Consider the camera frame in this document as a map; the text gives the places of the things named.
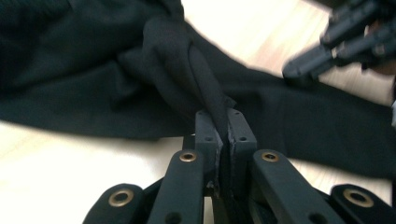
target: black garment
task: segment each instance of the black garment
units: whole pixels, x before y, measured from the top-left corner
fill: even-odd
[[[69,4],[0,3],[0,119],[159,138],[193,133],[195,112],[206,108],[226,143],[225,111],[234,106],[260,148],[396,179],[389,107],[324,84],[294,89],[247,69],[184,22],[179,1]]]

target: wrinkled fabric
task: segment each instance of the wrinkled fabric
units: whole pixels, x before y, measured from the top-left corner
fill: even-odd
[[[0,119],[149,139],[193,133],[194,114],[205,108],[226,141],[225,111],[234,107],[260,148],[396,179],[389,107],[247,69],[184,22],[179,1],[65,5],[58,13],[2,5]]]

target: wooden floor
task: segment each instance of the wooden floor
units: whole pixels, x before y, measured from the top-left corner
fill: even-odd
[[[248,67],[281,74],[285,61],[318,43],[329,9],[301,0],[184,0],[186,19],[202,35]],[[333,69],[323,82],[390,105],[394,77]],[[181,138],[131,141],[52,133],[0,121],[0,223],[81,223],[108,188],[147,187],[161,178]],[[352,183],[390,201],[390,183],[293,161],[318,189]],[[205,208],[205,223],[213,223]]]

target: robotic hand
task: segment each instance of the robotic hand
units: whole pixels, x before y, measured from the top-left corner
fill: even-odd
[[[334,66],[350,63],[396,74],[396,0],[351,0],[335,9],[320,43],[289,61],[283,77],[291,86],[306,87]],[[392,126],[396,128],[396,101]]]

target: floor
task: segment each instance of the floor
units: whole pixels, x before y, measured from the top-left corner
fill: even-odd
[[[280,76],[283,64],[318,43],[329,9],[302,0],[184,0],[186,20],[248,67]],[[320,80],[381,105],[391,104],[394,77],[361,73],[358,64]],[[108,188],[147,187],[161,178],[181,138],[156,142],[52,133],[0,121],[0,223],[81,223]],[[390,183],[292,161],[315,188],[352,183],[390,201]],[[205,208],[205,223],[211,220]]]

